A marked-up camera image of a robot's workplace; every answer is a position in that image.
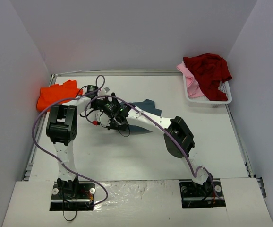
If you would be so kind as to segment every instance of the cloth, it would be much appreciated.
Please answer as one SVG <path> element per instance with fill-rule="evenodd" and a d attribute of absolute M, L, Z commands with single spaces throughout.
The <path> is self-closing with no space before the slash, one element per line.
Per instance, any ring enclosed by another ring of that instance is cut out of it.
<path fill-rule="evenodd" d="M 228 100 L 226 94 L 218 89 L 220 81 L 224 83 L 232 79 L 224 58 L 217 54 L 205 53 L 193 58 L 184 57 L 183 60 L 209 100 Z"/>
<path fill-rule="evenodd" d="M 189 69 L 186 68 L 185 64 L 181 63 L 176 68 L 186 77 L 188 96 L 191 98 L 204 96 L 201 89 L 199 88 L 197 80 L 194 79 L 193 74 L 189 71 Z"/>
<path fill-rule="evenodd" d="M 135 105 L 135 106 L 141 108 L 142 110 L 145 110 L 151 114 L 155 114 L 157 116 L 161 116 L 161 114 L 162 114 L 161 110 L 155 108 L 155 102 L 150 99 L 146 99 L 143 102 L 134 102 L 131 104 L 133 104 L 133 105 Z M 135 126 L 135 125 L 131 125 L 129 128 L 130 128 L 130 132 L 147 132 L 148 131 L 147 129 L 144 129 L 142 127 Z"/>
<path fill-rule="evenodd" d="M 60 99 L 75 98 L 77 93 L 81 95 L 82 90 L 80 91 L 80 89 L 77 88 L 76 80 L 68 80 L 62 85 L 55 84 L 50 87 L 42 87 L 40 88 L 37 110 L 43 111 L 46 107 Z"/>

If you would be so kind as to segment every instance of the red cloth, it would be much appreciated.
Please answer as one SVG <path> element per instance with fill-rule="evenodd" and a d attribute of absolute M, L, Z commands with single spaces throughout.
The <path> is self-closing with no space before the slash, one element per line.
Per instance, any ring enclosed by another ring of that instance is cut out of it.
<path fill-rule="evenodd" d="M 205 53 L 193 58 L 184 57 L 183 60 L 210 101 L 228 100 L 226 94 L 218 89 L 220 81 L 224 83 L 232 79 L 224 58 L 217 54 Z"/>
<path fill-rule="evenodd" d="M 40 97 L 37 103 L 37 110 L 42 111 L 54 102 L 64 98 L 75 98 L 77 93 L 82 94 L 82 90 L 77 88 L 77 81 L 68 80 L 62 85 L 55 84 L 50 87 L 40 88 Z"/>

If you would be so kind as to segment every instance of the blue cloth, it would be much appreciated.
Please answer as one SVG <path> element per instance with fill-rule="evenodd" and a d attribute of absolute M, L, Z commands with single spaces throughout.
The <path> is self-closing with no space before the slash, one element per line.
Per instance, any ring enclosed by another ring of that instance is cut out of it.
<path fill-rule="evenodd" d="M 157 116 L 161 116 L 162 114 L 161 110 L 155 108 L 155 102 L 150 99 L 146 99 L 143 102 L 134 102 L 131 104 L 139 107 L 142 110 L 145 110 L 146 112 L 149 112 Z M 148 131 L 147 129 L 144 129 L 135 125 L 131 125 L 129 128 L 131 132 L 147 132 Z"/>

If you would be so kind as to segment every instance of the orange cloth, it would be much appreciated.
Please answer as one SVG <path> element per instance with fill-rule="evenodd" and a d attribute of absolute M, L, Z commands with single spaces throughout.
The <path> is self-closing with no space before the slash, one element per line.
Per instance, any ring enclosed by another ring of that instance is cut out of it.
<path fill-rule="evenodd" d="M 76 80 L 68 80 L 62 85 L 54 84 L 50 87 L 40 88 L 40 97 L 37 103 L 37 110 L 43 111 L 46 107 L 54 102 L 64 98 L 75 98 L 76 94 L 82 94 L 82 90 L 77 88 Z"/>

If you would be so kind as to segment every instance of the dark red towel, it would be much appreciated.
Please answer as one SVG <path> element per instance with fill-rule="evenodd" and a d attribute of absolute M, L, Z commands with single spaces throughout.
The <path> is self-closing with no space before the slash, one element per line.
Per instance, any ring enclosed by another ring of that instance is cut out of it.
<path fill-rule="evenodd" d="M 220 81 L 224 83 L 232 79 L 224 58 L 217 54 L 205 53 L 193 58 L 184 57 L 183 60 L 210 101 L 228 100 L 226 94 L 218 89 Z"/>

